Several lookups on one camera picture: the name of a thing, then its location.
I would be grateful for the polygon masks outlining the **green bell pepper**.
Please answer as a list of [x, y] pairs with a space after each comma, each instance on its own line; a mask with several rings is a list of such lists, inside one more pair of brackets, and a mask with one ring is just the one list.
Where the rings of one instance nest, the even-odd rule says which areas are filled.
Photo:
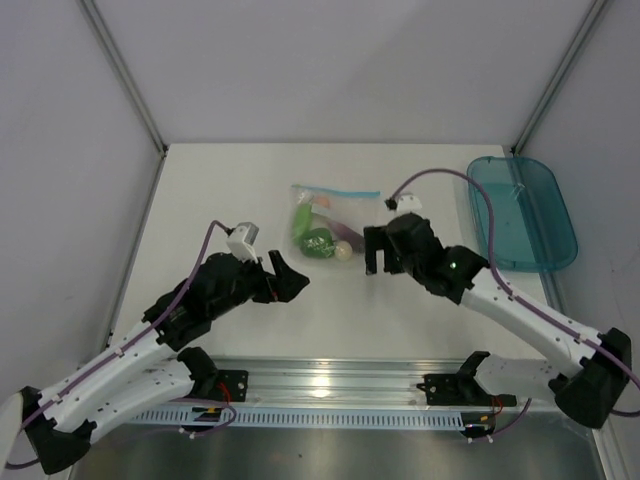
[[328, 228], [314, 228], [306, 231], [300, 238], [301, 253], [312, 259], [328, 259], [334, 256], [335, 243]]

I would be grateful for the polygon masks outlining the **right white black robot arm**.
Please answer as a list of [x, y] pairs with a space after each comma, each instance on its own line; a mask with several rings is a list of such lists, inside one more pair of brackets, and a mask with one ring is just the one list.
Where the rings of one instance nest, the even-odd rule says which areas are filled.
[[556, 405], [580, 425], [601, 428], [632, 378], [632, 343], [617, 328], [600, 332], [537, 302], [511, 286], [488, 260], [464, 246], [445, 247], [428, 220], [400, 215], [364, 230], [365, 269], [408, 274], [427, 292], [477, 312], [541, 354], [508, 359], [478, 351], [457, 373], [468, 403], [502, 394]]

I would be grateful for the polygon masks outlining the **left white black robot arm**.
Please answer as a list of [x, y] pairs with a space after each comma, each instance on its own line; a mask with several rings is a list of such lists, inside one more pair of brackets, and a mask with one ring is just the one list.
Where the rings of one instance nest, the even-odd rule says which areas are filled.
[[54, 385], [23, 387], [22, 429], [36, 464], [46, 474], [59, 473], [148, 408], [182, 397], [209, 398], [218, 370], [193, 341], [248, 301], [288, 303], [310, 283], [279, 251], [268, 255], [272, 271], [258, 259], [200, 255], [190, 275], [148, 308], [119, 342]]

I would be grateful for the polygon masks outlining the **clear zip top bag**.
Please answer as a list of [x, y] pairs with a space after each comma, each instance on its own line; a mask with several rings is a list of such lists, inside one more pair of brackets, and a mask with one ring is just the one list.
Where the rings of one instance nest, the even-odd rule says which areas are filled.
[[284, 231], [287, 253], [295, 261], [325, 270], [364, 267], [364, 228], [375, 223], [379, 191], [349, 191], [293, 184]]

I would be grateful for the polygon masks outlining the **green cucumber toy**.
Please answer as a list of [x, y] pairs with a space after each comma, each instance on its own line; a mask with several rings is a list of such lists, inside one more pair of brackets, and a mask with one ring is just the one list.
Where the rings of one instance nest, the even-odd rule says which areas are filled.
[[302, 236], [310, 230], [312, 222], [312, 204], [299, 204], [295, 209], [291, 224], [291, 240], [294, 244], [298, 244]]

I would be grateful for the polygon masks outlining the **purple eggplant toy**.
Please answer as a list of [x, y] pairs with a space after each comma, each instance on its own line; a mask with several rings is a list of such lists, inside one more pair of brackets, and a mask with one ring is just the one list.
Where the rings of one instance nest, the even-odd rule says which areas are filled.
[[364, 251], [363, 234], [347, 226], [333, 210], [313, 203], [312, 212], [327, 224], [338, 240], [349, 242], [356, 252], [362, 253]]

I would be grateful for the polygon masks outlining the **pink peach toy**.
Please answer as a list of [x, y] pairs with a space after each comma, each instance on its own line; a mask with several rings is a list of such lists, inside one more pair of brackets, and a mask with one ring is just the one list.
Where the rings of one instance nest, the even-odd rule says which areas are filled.
[[314, 198], [314, 203], [323, 207], [323, 208], [329, 208], [330, 207], [330, 200], [328, 197], [326, 196], [316, 196]]

